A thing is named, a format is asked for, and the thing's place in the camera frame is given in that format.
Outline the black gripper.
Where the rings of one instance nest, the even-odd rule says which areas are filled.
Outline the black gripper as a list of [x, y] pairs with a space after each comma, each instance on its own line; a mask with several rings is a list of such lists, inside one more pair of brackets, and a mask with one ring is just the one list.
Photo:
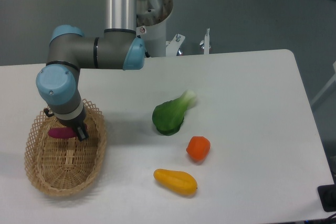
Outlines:
[[[44, 108], [43, 112], [47, 117], [54, 116], [54, 113], [50, 108]], [[57, 116], [57, 119], [62, 125], [76, 129], [78, 140], [84, 141], [89, 138], [89, 134], [87, 132], [87, 126], [84, 123], [85, 117], [86, 117], [85, 115], [79, 115], [73, 119], [64, 120], [61, 119], [59, 116]]]

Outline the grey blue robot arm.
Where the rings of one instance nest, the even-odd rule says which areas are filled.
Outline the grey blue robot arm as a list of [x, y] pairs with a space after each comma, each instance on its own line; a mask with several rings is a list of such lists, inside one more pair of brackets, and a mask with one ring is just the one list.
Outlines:
[[106, 27], [102, 37], [88, 38], [74, 26], [54, 29], [48, 60], [36, 78], [40, 96], [55, 116], [80, 140], [89, 135], [86, 112], [78, 91], [81, 69], [139, 70], [149, 55], [136, 34], [137, 0], [106, 0]]

